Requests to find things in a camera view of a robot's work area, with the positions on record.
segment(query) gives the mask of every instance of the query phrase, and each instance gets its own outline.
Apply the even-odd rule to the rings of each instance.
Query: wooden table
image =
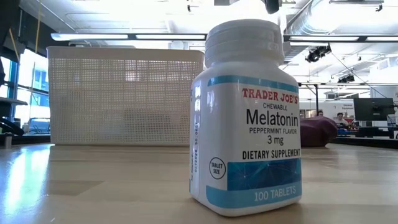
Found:
[[[188,149],[0,149],[0,223],[398,223],[398,151],[304,149],[300,203],[225,218],[188,193]]]

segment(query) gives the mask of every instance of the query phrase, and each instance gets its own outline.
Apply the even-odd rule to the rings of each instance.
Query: white bottle cap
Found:
[[[282,34],[273,22],[241,19],[224,22],[210,30],[206,40],[205,64],[245,55],[258,55],[284,62]]]

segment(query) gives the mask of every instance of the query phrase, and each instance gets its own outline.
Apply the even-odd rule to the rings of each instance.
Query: plastic storage bin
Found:
[[[192,50],[49,47],[54,144],[189,145]]]

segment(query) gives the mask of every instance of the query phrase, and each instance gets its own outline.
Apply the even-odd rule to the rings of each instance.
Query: track light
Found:
[[[349,74],[344,78],[339,78],[337,81],[337,83],[349,83],[349,82],[355,82],[355,77],[353,74]]]
[[[380,12],[383,9],[383,5],[380,4],[379,7],[376,9],[376,12]]]
[[[326,56],[326,54],[331,52],[330,44],[325,46],[316,47],[315,49],[310,50],[309,55],[305,58],[309,63],[317,62],[319,59]]]

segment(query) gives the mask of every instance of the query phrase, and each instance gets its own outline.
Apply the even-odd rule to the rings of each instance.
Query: melatonin bottle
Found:
[[[279,69],[276,24],[214,27],[192,83],[190,193],[220,215],[265,212],[302,195],[299,87]]]

